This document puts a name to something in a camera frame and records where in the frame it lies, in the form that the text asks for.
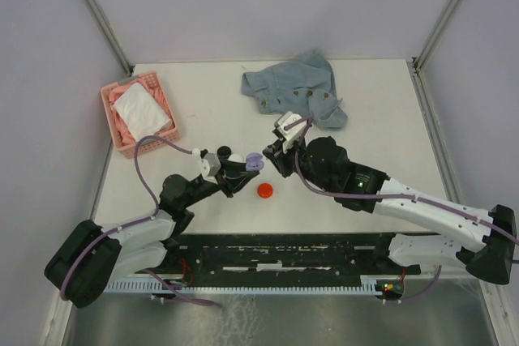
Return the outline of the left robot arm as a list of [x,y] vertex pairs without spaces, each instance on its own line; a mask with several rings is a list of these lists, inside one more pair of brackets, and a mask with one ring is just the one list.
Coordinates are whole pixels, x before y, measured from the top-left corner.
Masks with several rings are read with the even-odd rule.
[[155,208],[144,216],[106,226],[92,220],[77,224],[44,270],[60,297],[84,308],[109,284],[133,273],[155,267],[174,271],[179,253],[170,247],[194,217],[188,208],[218,192],[232,198],[260,174],[264,161],[256,153],[245,162],[210,153],[199,166],[199,175],[191,180],[169,175]]

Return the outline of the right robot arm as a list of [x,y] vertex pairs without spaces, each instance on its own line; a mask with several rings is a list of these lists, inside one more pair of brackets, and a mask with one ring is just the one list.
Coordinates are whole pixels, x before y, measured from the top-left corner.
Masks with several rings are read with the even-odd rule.
[[399,266],[413,265],[462,267],[488,283],[509,283],[518,246],[511,208],[468,207],[424,194],[385,172],[353,162],[331,137],[295,141],[288,147],[277,140],[263,154],[283,177],[296,173],[311,192],[344,208],[428,230],[422,236],[391,234],[371,256],[378,272],[390,274]]

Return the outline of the purple earbud case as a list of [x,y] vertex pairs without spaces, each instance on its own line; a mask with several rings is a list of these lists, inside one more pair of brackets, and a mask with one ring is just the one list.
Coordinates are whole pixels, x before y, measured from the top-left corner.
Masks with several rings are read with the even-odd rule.
[[263,155],[257,152],[252,152],[246,156],[245,159],[247,172],[259,172],[264,167]]

